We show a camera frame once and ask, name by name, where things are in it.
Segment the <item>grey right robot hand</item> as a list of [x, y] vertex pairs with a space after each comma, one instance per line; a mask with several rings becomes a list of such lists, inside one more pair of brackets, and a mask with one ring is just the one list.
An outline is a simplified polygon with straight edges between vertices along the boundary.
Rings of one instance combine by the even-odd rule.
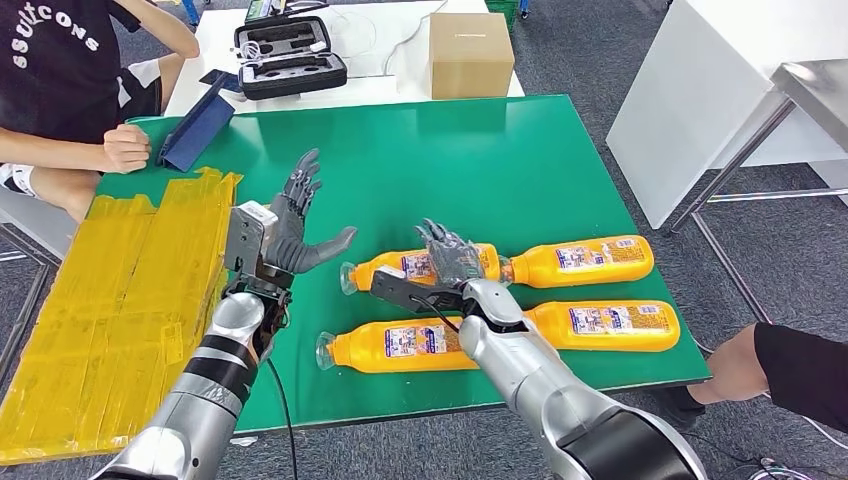
[[464, 282], [484, 278], [479, 252], [472, 242], [429, 218], [415, 230], [423, 240], [436, 275], [436, 284], [457, 287]]

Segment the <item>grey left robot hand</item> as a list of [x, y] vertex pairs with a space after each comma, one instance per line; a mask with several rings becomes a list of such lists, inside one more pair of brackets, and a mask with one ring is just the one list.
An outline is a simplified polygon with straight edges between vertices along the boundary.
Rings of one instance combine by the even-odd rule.
[[266, 249], [265, 262], [293, 275], [306, 273], [339, 256], [350, 248], [358, 233], [356, 227], [347, 226], [329, 240], [317, 244], [305, 242], [306, 216], [322, 186], [316, 178], [319, 156], [320, 150], [313, 148], [300, 157], [270, 207], [278, 221]]

